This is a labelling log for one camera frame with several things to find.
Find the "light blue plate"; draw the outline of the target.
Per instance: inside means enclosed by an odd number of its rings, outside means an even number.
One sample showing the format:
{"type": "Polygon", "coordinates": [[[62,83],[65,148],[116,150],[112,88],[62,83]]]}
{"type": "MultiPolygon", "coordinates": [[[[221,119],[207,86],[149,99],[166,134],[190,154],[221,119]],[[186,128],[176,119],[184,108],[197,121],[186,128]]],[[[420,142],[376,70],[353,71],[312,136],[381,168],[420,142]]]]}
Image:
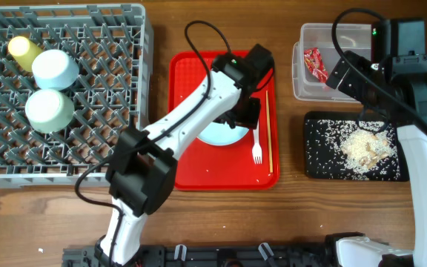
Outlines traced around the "light blue plate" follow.
{"type": "Polygon", "coordinates": [[[226,146],[240,141],[248,132],[248,128],[240,126],[230,128],[227,124],[212,122],[197,138],[209,145],[226,146]]]}

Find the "wooden chopstick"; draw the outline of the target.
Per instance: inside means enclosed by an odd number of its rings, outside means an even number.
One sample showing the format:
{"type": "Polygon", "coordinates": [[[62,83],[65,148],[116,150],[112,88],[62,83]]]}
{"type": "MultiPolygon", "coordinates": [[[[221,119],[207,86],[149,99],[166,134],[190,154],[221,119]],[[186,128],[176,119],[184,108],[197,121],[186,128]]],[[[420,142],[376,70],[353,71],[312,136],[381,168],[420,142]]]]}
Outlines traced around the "wooden chopstick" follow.
{"type": "Polygon", "coordinates": [[[266,110],[266,126],[268,133],[268,162],[269,162],[269,174],[274,172],[273,165],[273,154],[272,154],[272,139],[271,139],[271,117],[270,117],[270,105],[268,91],[265,92],[265,110],[266,110]]]}

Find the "white plastic fork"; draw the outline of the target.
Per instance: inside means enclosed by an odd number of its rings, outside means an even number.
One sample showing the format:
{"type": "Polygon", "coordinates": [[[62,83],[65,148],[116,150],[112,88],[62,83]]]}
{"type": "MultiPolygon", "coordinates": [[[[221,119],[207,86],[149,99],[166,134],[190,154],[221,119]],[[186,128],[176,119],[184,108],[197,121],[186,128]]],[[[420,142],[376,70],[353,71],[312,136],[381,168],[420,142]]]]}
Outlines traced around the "white plastic fork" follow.
{"type": "Polygon", "coordinates": [[[259,143],[259,122],[256,125],[256,128],[253,129],[254,135],[254,146],[252,147],[252,156],[254,163],[256,165],[262,164],[262,148],[259,143]]]}

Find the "red snack wrapper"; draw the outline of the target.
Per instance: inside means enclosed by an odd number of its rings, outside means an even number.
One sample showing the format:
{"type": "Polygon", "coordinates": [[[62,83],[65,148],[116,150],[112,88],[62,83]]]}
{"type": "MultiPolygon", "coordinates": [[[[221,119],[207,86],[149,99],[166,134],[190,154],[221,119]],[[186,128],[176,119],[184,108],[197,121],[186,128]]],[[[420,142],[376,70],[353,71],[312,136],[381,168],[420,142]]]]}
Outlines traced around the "red snack wrapper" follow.
{"type": "Polygon", "coordinates": [[[328,71],[325,69],[322,55],[317,47],[304,50],[304,63],[309,72],[318,79],[319,82],[325,83],[328,79],[328,71]]]}

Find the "light blue small bowl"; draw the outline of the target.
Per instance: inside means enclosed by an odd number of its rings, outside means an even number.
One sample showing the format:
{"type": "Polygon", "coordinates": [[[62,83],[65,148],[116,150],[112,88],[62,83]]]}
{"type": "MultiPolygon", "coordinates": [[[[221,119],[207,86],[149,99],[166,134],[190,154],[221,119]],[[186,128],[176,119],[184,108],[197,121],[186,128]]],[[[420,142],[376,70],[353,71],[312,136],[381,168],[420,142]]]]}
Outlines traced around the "light blue small bowl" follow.
{"type": "Polygon", "coordinates": [[[46,50],[32,63],[33,76],[40,89],[64,90],[79,75],[79,66],[62,50],[46,50]]]}

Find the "green bowl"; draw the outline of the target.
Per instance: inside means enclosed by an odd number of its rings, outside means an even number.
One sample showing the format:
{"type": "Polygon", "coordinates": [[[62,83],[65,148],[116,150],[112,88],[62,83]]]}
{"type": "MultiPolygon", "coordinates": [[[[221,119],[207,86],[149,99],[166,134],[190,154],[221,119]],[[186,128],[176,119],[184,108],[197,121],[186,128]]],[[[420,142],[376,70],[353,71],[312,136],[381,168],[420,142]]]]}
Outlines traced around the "green bowl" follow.
{"type": "Polygon", "coordinates": [[[31,127],[49,134],[66,128],[73,119],[75,106],[72,100],[58,90],[41,89],[25,103],[24,112],[31,127]]]}

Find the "yellow plastic cup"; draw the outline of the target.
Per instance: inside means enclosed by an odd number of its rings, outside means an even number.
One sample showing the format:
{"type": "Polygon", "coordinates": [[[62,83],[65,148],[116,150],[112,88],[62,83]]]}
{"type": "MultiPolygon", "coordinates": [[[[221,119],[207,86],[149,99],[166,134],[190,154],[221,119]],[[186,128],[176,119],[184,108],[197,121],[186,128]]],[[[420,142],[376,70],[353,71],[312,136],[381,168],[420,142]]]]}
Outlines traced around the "yellow plastic cup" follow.
{"type": "Polygon", "coordinates": [[[16,36],[9,41],[8,51],[23,70],[32,72],[32,64],[42,49],[25,36],[16,36]]]}

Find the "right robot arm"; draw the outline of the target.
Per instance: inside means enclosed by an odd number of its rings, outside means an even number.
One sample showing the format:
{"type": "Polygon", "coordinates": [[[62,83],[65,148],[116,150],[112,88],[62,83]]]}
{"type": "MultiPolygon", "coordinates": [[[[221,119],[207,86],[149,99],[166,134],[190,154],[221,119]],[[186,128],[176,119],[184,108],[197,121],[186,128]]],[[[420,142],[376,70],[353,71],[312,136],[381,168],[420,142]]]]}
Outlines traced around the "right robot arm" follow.
{"type": "Polygon", "coordinates": [[[422,19],[385,19],[371,25],[371,57],[366,59],[331,38],[340,60],[327,86],[360,102],[396,126],[411,183],[414,208],[414,250],[401,254],[381,244],[343,238],[337,241],[341,266],[353,257],[373,257],[379,266],[427,266],[427,53],[422,19]]]}

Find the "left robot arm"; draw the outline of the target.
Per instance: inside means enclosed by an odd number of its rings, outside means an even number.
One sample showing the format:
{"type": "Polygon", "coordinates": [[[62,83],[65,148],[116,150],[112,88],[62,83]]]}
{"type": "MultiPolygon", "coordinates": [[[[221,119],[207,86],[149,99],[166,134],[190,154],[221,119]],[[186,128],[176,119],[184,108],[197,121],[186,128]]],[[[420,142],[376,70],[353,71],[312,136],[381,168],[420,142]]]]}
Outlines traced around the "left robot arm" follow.
{"type": "Polygon", "coordinates": [[[148,215],[173,190],[180,157],[209,124],[257,127],[261,104],[252,95],[273,67],[271,51],[260,44],[244,57],[218,55],[194,92],[168,115],[142,131],[122,132],[105,176],[113,214],[96,246],[104,266],[126,266],[133,260],[148,215]]]}

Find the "grey dishwasher rack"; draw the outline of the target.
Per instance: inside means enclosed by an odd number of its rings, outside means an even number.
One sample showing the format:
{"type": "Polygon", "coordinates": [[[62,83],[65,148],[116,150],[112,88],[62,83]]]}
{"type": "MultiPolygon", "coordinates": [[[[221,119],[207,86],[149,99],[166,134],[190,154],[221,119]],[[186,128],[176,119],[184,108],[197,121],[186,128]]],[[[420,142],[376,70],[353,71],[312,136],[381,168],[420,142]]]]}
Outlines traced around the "grey dishwasher rack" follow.
{"type": "Polygon", "coordinates": [[[106,185],[98,161],[113,153],[121,131],[148,125],[153,28],[140,4],[0,7],[0,188],[106,185]],[[59,49],[79,66],[64,91],[72,122],[55,133],[32,129],[24,106],[36,91],[33,75],[10,55],[24,36],[44,50],[59,49]]]}

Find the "red plastic tray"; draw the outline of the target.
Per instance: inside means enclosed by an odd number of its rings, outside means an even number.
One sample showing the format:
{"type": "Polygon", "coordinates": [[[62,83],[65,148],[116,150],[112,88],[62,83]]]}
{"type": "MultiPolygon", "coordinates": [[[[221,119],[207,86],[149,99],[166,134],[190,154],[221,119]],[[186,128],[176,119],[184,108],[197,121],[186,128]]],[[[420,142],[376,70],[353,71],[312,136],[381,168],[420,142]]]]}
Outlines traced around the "red plastic tray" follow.
{"type": "MultiPolygon", "coordinates": [[[[205,78],[205,70],[192,51],[178,53],[169,67],[169,108],[172,111],[205,78]]],[[[181,156],[175,187],[181,191],[261,190],[272,187],[279,179],[279,146],[275,80],[264,78],[263,89],[254,94],[261,102],[259,143],[262,164],[252,156],[254,136],[249,131],[232,145],[214,146],[195,139],[181,156]],[[265,92],[268,91],[274,172],[269,174],[268,133],[266,126],[265,92]]]]}

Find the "clear plastic bin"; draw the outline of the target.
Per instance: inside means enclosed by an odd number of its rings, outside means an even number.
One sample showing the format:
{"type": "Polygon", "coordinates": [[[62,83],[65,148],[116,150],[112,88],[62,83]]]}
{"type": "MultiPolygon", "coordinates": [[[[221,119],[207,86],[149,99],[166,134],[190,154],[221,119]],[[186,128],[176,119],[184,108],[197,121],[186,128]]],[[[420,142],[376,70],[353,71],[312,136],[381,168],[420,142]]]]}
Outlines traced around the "clear plastic bin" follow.
{"type": "MultiPolygon", "coordinates": [[[[300,38],[294,44],[292,56],[293,93],[298,100],[312,102],[355,103],[350,96],[321,83],[307,69],[303,53],[309,48],[317,48],[325,69],[331,72],[340,56],[331,39],[331,24],[306,23],[301,27],[300,38]]],[[[351,50],[367,59],[371,58],[371,26],[369,24],[338,24],[337,38],[342,50],[351,50]]]]}

